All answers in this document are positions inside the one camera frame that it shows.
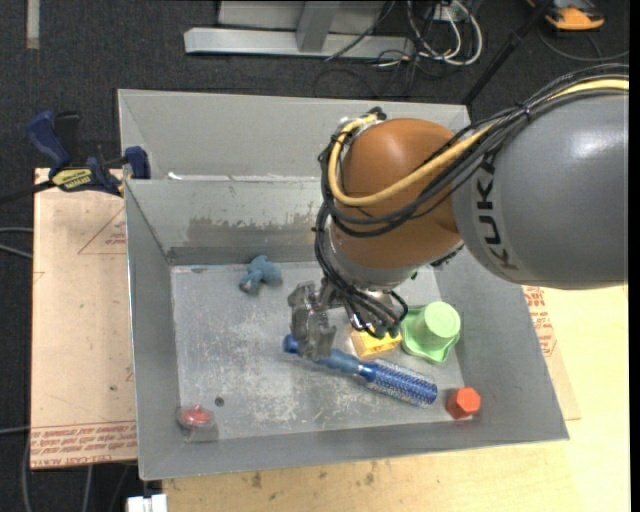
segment yellow cable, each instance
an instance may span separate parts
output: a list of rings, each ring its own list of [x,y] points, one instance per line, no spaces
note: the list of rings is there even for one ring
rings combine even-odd
[[[594,80],[592,82],[586,82],[584,84],[577,84],[572,87],[565,89],[562,92],[559,92],[552,98],[558,98],[560,96],[564,96],[565,94],[571,94],[574,92],[592,90],[592,89],[622,89],[629,90],[629,81],[624,79],[603,79],[603,80]],[[349,135],[355,128],[359,128],[362,125],[372,122],[376,119],[374,115],[368,115],[351,121],[347,123],[340,134],[336,138],[336,144],[334,144],[333,149],[329,155],[328,162],[328,180],[329,187],[331,188],[331,193],[340,203],[346,206],[370,206],[372,204],[378,203],[380,201],[384,201],[389,197],[394,196],[395,194],[403,191],[409,185],[421,180],[425,176],[436,171],[438,168],[449,164],[452,160],[456,159],[463,153],[467,148],[471,145],[475,144],[475,142],[482,137],[482,135],[493,126],[492,123],[488,126],[485,126],[480,131],[475,132],[473,135],[460,141],[455,146],[447,149],[444,153],[438,155],[433,160],[430,160],[426,164],[418,167],[414,172],[405,176],[401,180],[395,182],[393,185],[389,185],[387,188],[376,192],[375,194],[371,194],[364,197],[351,197],[347,196],[340,190],[340,186],[338,185],[337,179],[337,169],[338,169],[338,157],[340,156],[340,151],[342,150],[342,145]]]

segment small red object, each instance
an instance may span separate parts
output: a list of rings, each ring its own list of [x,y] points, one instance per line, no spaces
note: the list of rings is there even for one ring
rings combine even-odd
[[[191,409],[186,409],[182,411],[182,419],[184,423],[187,425],[199,426],[206,425],[211,421],[211,414],[205,411],[199,405]]]
[[[447,398],[447,412],[455,420],[471,416],[480,410],[481,398],[472,387],[458,388]]]

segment blue bristle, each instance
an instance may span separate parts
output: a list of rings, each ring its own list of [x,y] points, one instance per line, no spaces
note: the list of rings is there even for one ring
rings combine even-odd
[[[438,387],[424,375],[390,361],[376,359],[363,375],[367,387],[418,407],[427,407],[438,396]]]

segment orange block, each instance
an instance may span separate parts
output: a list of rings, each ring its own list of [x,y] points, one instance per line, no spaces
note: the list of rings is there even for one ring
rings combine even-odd
[[[480,410],[482,399],[472,387],[458,388],[447,398],[447,412],[455,420],[471,416]]]

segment cable bundle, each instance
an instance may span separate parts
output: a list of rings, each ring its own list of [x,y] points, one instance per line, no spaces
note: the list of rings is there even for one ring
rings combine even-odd
[[[440,10],[441,16],[444,16],[444,18],[446,18],[446,24],[454,34],[456,41],[454,48],[449,48],[442,52],[434,49],[433,43],[429,43],[427,41],[427,37],[429,35],[429,32],[431,31],[432,23],[434,21],[436,8]],[[454,21],[451,16],[452,8],[457,9],[464,15],[463,22],[471,24],[471,28],[473,30],[473,40],[470,45],[472,50],[472,53],[470,55],[464,55],[464,38],[462,32],[458,28],[456,21]],[[425,57],[427,59],[441,61],[451,66],[468,66],[470,64],[473,64],[480,58],[483,44],[480,25],[478,25],[475,17],[469,12],[469,9],[467,9],[458,0],[454,0],[453,2],[451,2],[450,6],[439,5],[438,7],[432,7],[429,15],[422,19],[423,23],[421,28],[418,28],[418,25],[416,25],[416,14],[413,9],[413,2],[411,0],[407,0],[406,2],[406,15],[410,28],[409,33],[416,46],[416,50],[419,56]]]
[[[385,118],[380,109],[373,109],[364,116],[344,124],[333,135],[330,144],[320,155],[322,169],[321,187],[323,205],[316,220],[316,257],[325,278],[334,286],[349,313],[352,325],[362,330],[371,324],[358,314],[364,308],[383,326],[395,329],[404,318],[396,315],[388,307],[357,289],[332,267],[326,251],[326,223],[331,221],[342,231],[356,238],[376,237],[388,233],[405,222],[428,215],[447,197],[461,187],[481,165],[491,163],[501,147],[534,118],[567,102],[580,98],[621,93],[629,89],[629,67],[622,64],[605,64],[586,68],[564,75],[527,99],[515,108],[496,114],[488,119],[473,123],[455,134],[429,159],[413,169],[407,176],[391,186],[365,197],[351,197],[343,191],[338,182],[339,167],[345,147],[366,125]],[[380,216],[355,217],[339,209],[337,204],[362,208],[380,203],[405,190],[408,186],[438,172],[433,180],[410,203]],[[440,195],[439,199],[424,211],[418,209]],[[404,302],[393,291],[387,292],[404,308]]]

